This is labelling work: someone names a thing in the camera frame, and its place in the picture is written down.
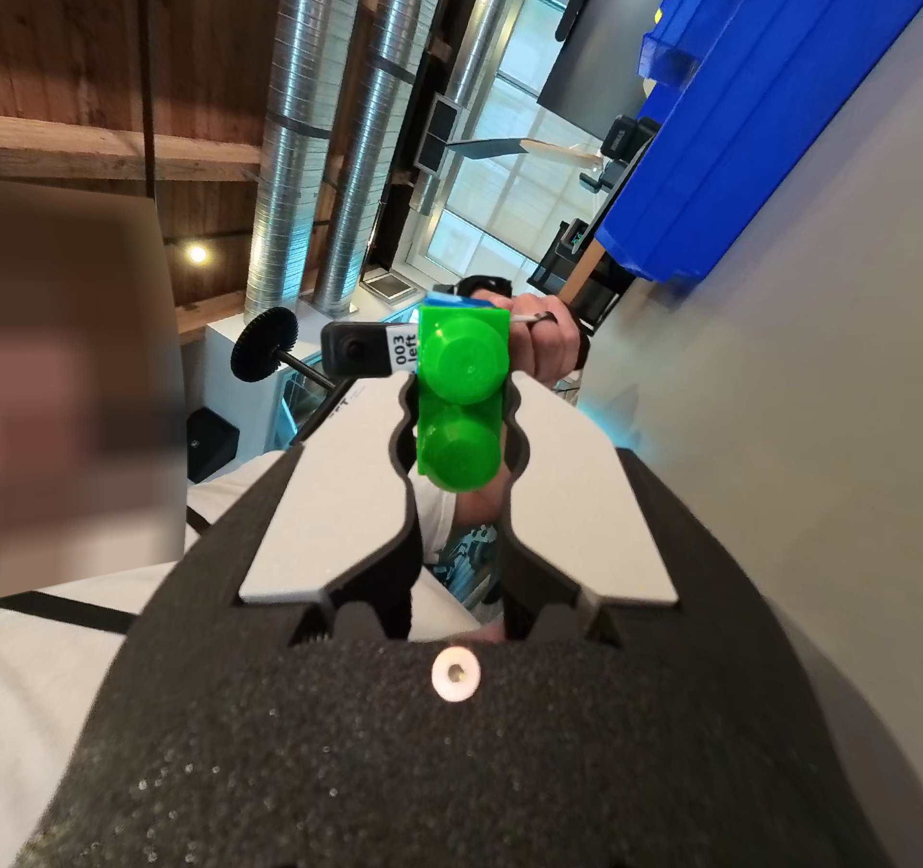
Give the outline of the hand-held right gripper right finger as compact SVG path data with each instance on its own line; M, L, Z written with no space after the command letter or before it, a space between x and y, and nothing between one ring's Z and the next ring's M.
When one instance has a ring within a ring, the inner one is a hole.
M504 392L510 479L499 519L507 630L524 638L546 608L587 634L610 607L676 608L677 589L618 450L593 420L531 377Z

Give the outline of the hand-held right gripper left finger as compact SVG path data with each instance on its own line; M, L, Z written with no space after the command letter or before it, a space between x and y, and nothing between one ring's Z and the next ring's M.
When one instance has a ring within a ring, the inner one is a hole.
M371 379L301 445L238 596L248 606L375 610L408 638L423 540L404 458L415 449L413 377Z

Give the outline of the green two-stud toy block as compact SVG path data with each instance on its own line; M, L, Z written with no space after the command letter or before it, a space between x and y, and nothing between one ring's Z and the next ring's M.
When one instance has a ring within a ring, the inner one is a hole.
M477 491L501 464L511 313L427 297L419 308L417 471L443 491Z

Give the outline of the person's left hand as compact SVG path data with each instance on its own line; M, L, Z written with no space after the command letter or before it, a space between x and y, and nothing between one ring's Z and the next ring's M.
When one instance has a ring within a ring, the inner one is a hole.
M581 332L570 309L558 298L522 294L507 305L511 312L511 371L553 388L577 366Z

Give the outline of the black speaker box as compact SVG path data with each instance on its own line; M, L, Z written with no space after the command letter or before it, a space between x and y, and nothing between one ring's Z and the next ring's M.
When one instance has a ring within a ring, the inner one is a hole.
M237 457L240 431L207 407L187 418L187 479L198 484Z

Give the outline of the silver ventilation duct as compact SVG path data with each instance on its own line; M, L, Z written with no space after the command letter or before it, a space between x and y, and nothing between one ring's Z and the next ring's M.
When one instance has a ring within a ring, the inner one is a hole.
M438 96L428 130L438 138L432 173L418 180L417 209L429 214L436 187L443 177L449 144L461 139L462 126L470 115L475 86L491 48L497 40L510 0L474 0L460 45L455 52L449 80Z
M424 0L377 0L365 37L360 76L345 123L345 145L329 219L326 257L317 274L312 302L329 316L350 309L377 202L376 179L387 176L387 130L415 78L412 55Z
M244 319L294 308L359 0L279 0Z

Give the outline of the black wall screen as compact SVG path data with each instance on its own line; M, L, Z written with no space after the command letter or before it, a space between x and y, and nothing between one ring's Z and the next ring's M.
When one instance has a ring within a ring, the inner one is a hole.
M639 73L644 35L663 0L569 0L556 40L560 53L538 102L595 138L646 101Z

